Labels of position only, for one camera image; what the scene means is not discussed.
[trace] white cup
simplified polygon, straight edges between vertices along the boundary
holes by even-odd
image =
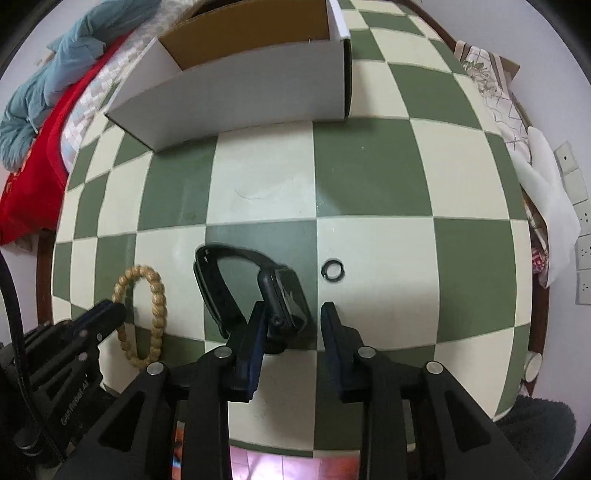
[[[540,373],[542,367],[542,354],[528,351],[525,356],[525,368],[523,370],[523,379],[526,382],[534,381]]]

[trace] red cloth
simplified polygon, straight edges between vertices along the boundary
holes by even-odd
[[[61,158],[61,132],[86,87],[126,38],[117,39],[86,75],[66,90],[43,123],[23,167],[8,176],[0,198],[0,245],[41,228],[57,229],[68,179]]]

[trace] checkered tablecloth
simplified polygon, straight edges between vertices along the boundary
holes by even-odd
[[[492,417],[512,406],[528,344],[531,251],[521,192],[496,125],[437,34],[403,7],[340,0],[351,30],[350,119],[222,133],[160,154],[93,121],[70,176],[54,254],[56,320],[104,298],[126,267],[163,278],[163,360],[219,345],[193,275],[204,242],[258,249],[294,268],[315,320],[326,301],[365,343],[413,365],[435,359]],[[343,281],[320,275],[339,258]],[[222,272],[248,318],[256,267]],[[127,328],[149,344],[149,289]],[[238,446],[292,455],[357,450],[360,405],[339,404],[313,325],[264,360],[250,404],[231,404]],[[101,346],[105,382],[137,373],[116,337]]]

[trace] electrical socket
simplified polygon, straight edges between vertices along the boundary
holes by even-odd
[[[558,165],[562,169],[563,174],[567,174],[579,168],[577,159],[573,154],[573,147],[570,146],[568,141],[564,142],[556,150],[554,150],[554,156],[558,160]]]
[[[591,268],[591,235],[580,236],[576,248],[577,270]]]
[[[591,233],[591,202],[585,200],[574,206],[574,211],[577,213],[579,223],[581,224],[581,236]]]
[[[591,305],[591,270],[577,272],[577,303]]]
[[[583,173],[578,168],[564,176],[564,189],[573,205],[589,198]]]

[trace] cardboard box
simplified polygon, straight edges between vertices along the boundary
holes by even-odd
[[[337,0],[242,0],[153,39],[106,115],[160,151],[240,128],[344,119],[350,95]]]

